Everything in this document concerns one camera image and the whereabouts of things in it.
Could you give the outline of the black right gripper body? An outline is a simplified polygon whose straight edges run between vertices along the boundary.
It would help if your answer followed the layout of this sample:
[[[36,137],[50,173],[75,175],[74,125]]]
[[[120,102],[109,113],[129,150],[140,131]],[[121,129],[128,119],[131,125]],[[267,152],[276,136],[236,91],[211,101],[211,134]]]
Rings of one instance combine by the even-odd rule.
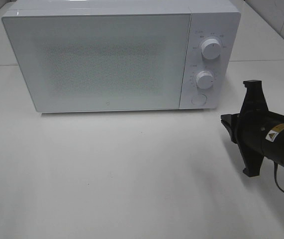
[[[221,115],[231,141],[259,143],[266,158],[284,167],[284,116],[273,112]]]

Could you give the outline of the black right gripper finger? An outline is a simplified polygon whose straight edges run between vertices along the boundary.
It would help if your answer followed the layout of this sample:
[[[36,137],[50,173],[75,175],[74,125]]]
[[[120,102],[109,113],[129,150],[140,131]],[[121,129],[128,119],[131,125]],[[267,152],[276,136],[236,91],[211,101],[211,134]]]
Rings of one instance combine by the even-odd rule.
[[[246,95],[240,113],[247,112],[268,112],[269,108],[263,93],[262,81],[248,80],[243,82],[246,88]]]
[[[238,143],[238,147],[243,158],[245,168],[243,173],[248,177],[260,175],[264,154],[259,143]]]

